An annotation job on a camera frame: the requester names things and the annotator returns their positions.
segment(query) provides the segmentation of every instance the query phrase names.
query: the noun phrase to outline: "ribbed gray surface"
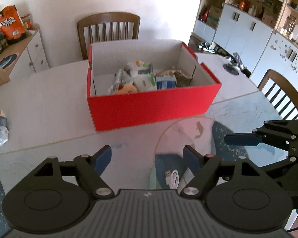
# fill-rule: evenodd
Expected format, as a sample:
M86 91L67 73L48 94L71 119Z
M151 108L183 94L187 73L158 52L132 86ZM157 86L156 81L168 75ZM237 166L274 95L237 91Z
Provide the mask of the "ribbed gray surface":
M284 230L242 234L207 215L199 201L186 200L174 190L122 190L112 200L97 202L78 225L56 234L11 231L6 238L290 238Z

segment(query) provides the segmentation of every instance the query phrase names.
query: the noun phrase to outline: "white usb cable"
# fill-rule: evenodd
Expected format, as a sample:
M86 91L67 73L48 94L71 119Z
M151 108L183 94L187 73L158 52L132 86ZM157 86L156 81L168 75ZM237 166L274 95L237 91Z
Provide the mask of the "white usb cable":
M177 189L180 182L179 173L177 170L165 172L165 183L170 189Z

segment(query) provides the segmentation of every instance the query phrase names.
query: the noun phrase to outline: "red box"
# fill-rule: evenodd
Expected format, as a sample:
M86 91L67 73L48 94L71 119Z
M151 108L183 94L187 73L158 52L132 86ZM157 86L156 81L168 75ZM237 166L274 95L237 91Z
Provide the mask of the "red box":
M87 101L96 130L106 131L205 113L221 83L196 58L190 48L176 40L119 40L90 45ZM152 63L155 72L171 66L181 69L187 76L193 77L190 87L107 95L118 69L137 60Z

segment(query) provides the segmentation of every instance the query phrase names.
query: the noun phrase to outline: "orange snack bag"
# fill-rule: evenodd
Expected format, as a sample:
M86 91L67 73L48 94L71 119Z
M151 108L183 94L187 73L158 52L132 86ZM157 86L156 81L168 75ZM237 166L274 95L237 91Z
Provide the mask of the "orange snack bag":
M0 12L0 32L9 45L27 37L15 5L7 6Z

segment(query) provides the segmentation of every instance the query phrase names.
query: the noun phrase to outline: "chair backrest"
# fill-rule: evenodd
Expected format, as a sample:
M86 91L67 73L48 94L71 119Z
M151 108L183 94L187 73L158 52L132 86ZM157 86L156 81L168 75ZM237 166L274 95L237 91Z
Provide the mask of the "chair backrest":
M81 19L77 23L77 31L79 43L81 46L82 56L84 60L87 60L87 48L85 42L84 28L88 27L88 40L89 44L94 42L92 26L95 26L95 41L107 41L107 30L106 23L110 23L109 25L109 39L112 40L121 40L122 30L121 23L123 23L124 29L124 39L128 39L128 23L133 23L133 39L138 39L139 34L139 26L140 26L140 17L127 12L105 12L98 13L88 16L84 19ZM116 23L116 33L114 31L114 23ZM99 25L101 25L102 29L102 40L99 34Z
M275 95L273 95L273 97L270 99L269 102L272 104L275 101L275 99L278 97L280 92L283 91L285 95L276 103L274 107L277 110L277 108L283 103L285 98L289 97L290 101L278 112L279 115L282 115L282 113L285 112L285 110L289 107L289 105L293 103L294 107L283 117L283 120L289 120L288 118L295 111L295 109L298 111L298 92L284 76L282 76L281 74L279 74L274 70L268 70L266 72L263 80L258 86L258 89L262 91L270 79L274 82L274 84L268 90L265 97L268 97L270 93L274 90L276 85L278 85L279 86L278 91L276 92Z

